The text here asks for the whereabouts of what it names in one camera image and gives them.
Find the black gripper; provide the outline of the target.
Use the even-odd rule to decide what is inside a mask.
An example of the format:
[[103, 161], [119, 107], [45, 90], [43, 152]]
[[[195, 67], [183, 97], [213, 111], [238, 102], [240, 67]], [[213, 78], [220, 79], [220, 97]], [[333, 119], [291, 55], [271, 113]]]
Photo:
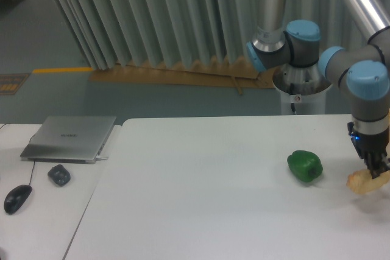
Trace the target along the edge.
[[386, 147], [389, 143], [389, 128], [374, 134], [364, 134], [359, 132], [356, 128], [356, 123], [349, 122], [347, 124], [350, 140], [361, 159], [370, 172], [371, 178], [375, 179], [379, 176], [378, 160], [380, 161], [380, 172], [389, 171], [389, 159]]

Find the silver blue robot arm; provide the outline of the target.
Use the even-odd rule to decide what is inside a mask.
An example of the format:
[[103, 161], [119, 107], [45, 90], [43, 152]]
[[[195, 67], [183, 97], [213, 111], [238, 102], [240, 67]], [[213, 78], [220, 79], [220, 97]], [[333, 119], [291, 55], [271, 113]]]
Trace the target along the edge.
[[372, 178], [389, 170], [389, 14], [380, 0], [343, 0], [367, 43], [350, 52], [330, 47], [319, 52], [317, 24], [282, 24], [286, 0], [263, 0], [257, 31], [247, 44], [258, 72], [286, 65], [310, 73], [313, 84], [332, 84], [350, 101], [351, 142]]

